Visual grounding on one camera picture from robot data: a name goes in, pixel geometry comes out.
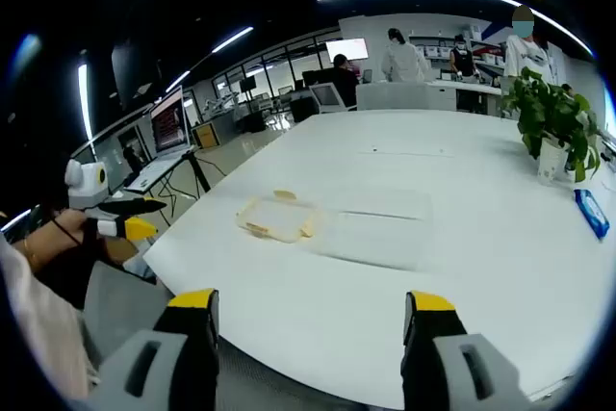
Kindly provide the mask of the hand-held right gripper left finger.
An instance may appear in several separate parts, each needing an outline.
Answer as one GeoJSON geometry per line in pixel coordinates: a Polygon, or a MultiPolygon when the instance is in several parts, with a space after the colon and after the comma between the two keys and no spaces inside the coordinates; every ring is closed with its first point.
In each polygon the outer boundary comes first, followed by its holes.
{"type": "Polygon", "coordinates": [[[184,293],[102,362],[89,409],[213,410],[218,375],[218,291],[184,293]]]}

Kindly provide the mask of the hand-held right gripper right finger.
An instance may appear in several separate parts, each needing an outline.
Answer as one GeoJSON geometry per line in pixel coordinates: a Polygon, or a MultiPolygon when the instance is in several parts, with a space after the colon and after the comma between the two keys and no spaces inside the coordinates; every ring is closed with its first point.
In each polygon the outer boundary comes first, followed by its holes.
{"type": "Polygon", "coordinates": [[[406,410],[527,410],[519,372],[483,335],[469,334],[445,298],[410,291],[401,359],[406,410]]]}

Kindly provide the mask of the person's left hand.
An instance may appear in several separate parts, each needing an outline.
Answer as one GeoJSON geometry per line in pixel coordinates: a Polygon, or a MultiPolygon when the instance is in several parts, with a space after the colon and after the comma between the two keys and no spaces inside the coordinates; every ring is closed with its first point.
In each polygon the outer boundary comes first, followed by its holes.
{"type": "Polygon", "coordinates": [[[85,212],[65,209],[45,225],[51,244],[58,252],[87,244],[97,238],[94,219],[85,212]]]}

